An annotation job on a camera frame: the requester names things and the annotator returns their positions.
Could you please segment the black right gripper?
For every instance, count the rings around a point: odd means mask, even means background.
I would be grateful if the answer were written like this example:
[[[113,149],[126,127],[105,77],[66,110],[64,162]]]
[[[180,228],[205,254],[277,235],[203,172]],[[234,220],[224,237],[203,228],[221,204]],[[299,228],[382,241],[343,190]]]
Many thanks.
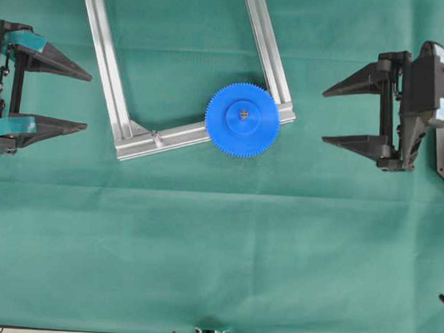
[[[380,135],[323,136],[322,141],[373,161],[382,170],[412,171],[427,126],[408,111],[412,55],[390,52],[323,92],[324,97],[381,93]]]

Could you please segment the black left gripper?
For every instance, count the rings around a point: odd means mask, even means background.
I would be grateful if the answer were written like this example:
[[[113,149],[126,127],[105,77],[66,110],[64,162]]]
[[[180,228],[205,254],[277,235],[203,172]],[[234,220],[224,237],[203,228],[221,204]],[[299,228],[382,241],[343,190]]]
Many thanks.
[[[22,62],[24,71],[59,74],[86,82],[92,80],[91,74],[68,59],[45,37],[33,32],[15,32],[19,30],[32,31],[32,26],[0,20],[0,58],[4,43],[4,49],[8,46],[13,48],[14,62]],[[84,123],[29,113],[15,113],[2,118],[6,108],[6,103],[1,98],[3,78],[10,73],[10,54],[6,52],[5,56],[5,63],[0,66],[0,153],[15,154],[17,147],[26,147],[42,140],[87,129],[88,125]]]

